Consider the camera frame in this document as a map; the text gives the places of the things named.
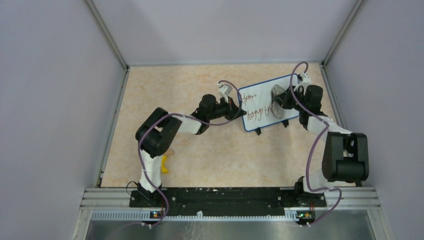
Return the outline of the blue-framed small whiteboard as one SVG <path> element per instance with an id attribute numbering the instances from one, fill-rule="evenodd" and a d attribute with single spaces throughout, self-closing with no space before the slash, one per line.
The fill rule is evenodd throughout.
<path id="1" fill-rule="evenodd" d="M 273 115 L 271 111 L 271 92 L 274 85 L 287 89 L 290 86 L 290 75 L 247 85 L 239 89 L 241 108 L 246 112 L 242 116 L 245 131 L 256 131 L 258 128 L 268 127 L 299 116 L 299 112 L 295 109 L 285 109 L 282 119 Z"/>

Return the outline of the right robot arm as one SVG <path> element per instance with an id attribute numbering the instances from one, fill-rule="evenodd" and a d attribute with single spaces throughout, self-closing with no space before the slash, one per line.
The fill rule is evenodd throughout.
<path id="1" fill-rule="evenodd" d="M 271 89 L 271 112 L 281 118 L 284 110 L 297 110 L 299 122 L 317 135 L 308 154 L 305 175 L 295 183 L 293 200 L 307 206 L 314 195 L 335 191 L 338 182 L 365 181 L 370 174 L 368 137 L 352 132 L 334 122 L 322 111 L 324 90 L 314 84 Z M 324 141 L 321 168 L 310 172 L 312 156 L 318 141 Z"/>

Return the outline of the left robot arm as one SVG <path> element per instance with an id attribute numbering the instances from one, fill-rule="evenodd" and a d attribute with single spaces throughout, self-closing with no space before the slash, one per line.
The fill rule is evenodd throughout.
<path id="1" fill-rule="evenodd" d="M 247 114 L 232 97 L 219 100 L 212 94 L 205 94 L 193 113 L 184 115 L 169 113 L 158 107 L 135 133 L 141 163 L 141 177 L 132 191 L 130 207 L 156 207 L 169 201 L 162 191 L 162 161 L 178 133 L 203 134 L 211 121 L 225 118 L 228 124 Z"/>

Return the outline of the grey oval whiteboard eraser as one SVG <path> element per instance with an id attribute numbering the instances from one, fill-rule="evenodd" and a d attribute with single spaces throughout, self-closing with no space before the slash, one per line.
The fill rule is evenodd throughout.
<path id="1" fill-rule="evenodd" d="M 285 90 L 278 84 L 275 84 L 271 89 L 271 112 L 277 119 L 282 119 L 284 117 L 284 109 L 281 107 L 285 93 Z"/>

